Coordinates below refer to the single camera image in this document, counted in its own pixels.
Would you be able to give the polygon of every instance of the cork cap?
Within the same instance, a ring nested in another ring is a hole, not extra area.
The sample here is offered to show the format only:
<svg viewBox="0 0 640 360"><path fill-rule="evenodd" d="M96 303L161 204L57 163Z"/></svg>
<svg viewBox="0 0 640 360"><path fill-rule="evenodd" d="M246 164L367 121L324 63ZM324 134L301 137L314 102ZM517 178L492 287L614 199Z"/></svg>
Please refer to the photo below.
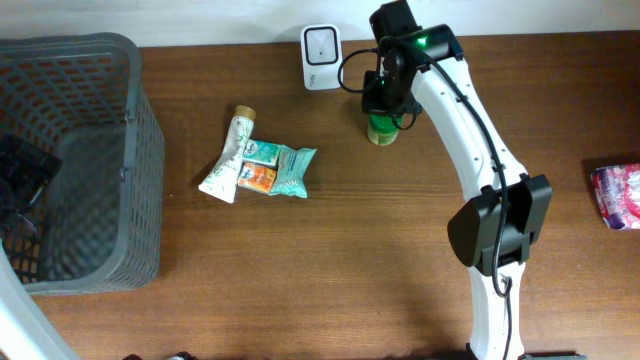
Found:
<svg viewBox="0 0 640 360"><path fill-rule="evenodd" d="M256 121L256 111L244 105L236 106L236 113L234 116L243 116L251 121Z"/></svg>

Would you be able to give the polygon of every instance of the gray plastic basket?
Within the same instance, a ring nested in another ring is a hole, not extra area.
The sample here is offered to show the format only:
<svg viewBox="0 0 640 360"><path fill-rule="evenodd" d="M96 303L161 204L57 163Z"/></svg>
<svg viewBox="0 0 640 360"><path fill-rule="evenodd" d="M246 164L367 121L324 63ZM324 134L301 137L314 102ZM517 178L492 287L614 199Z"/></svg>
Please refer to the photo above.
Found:
<svg viewBox="0 0 640 360"><path fill-rule="evenodd" d="M32 294L131 290L159 268L164 139L137 47L117 34L0 41L0 136L63 164L37 241L3 246Z"/></svg>

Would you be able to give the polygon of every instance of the white background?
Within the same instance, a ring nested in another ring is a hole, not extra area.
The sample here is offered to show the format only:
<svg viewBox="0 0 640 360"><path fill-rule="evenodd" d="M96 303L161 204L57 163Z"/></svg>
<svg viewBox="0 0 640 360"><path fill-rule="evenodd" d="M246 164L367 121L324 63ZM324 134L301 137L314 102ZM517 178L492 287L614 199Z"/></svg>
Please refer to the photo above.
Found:
<svg viewBox="0 0 640 360"><path fill-rule="evenodd" d="M0 38L121 33L139 46L299 41L331 23L370 39L384 0L0 0ZM410 0L419 25L456 35L638 30L640 0Z"/></svg>

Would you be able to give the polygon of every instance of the wooden table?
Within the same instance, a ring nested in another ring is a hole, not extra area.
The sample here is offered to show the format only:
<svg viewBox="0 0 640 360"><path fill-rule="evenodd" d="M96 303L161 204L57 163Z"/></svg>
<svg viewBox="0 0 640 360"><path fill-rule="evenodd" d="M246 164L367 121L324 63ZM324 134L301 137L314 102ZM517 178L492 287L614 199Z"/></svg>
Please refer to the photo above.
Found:
<svg viewBox="0 0 640 360"><path fill-rule="evenodd" d="M638 32L460 39L480 98L515 156L554 195L521 297L527 351L640 354L640 232L600 218L589 173L640 161ZM371 42L344 44L344 53ZM458 177L426 115L389 147L365 135L360 98L306 91L298 44L143 49L166 139L161 272L129 293L37 297L87 359L362 359L463 349L467 270L446 224ZM374 59L346 72L357 86ZM318 152L310 198L197 190L235 105L254 138Z"/></svg>

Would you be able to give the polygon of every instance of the teal packet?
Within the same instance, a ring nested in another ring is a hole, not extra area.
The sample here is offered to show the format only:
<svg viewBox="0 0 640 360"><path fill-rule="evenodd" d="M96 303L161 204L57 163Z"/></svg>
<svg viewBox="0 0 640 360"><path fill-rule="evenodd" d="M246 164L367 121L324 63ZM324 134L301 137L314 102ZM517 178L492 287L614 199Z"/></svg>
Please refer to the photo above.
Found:
<svg viewBox="0 0 640 360"><path fill-rule="evenodd" d="M306 199L307 188L304 187L302 177L315 153L316 149L300 149L296 151L282 145L280 148L278 176L269 195L297 196Z"/></svg>
<svg viewBox="0 0 640 360"><path fill-rule="evenodd" d="M259 140L249 140L244 148L244 161L275 168L280 154L280 145Z"/></svg>

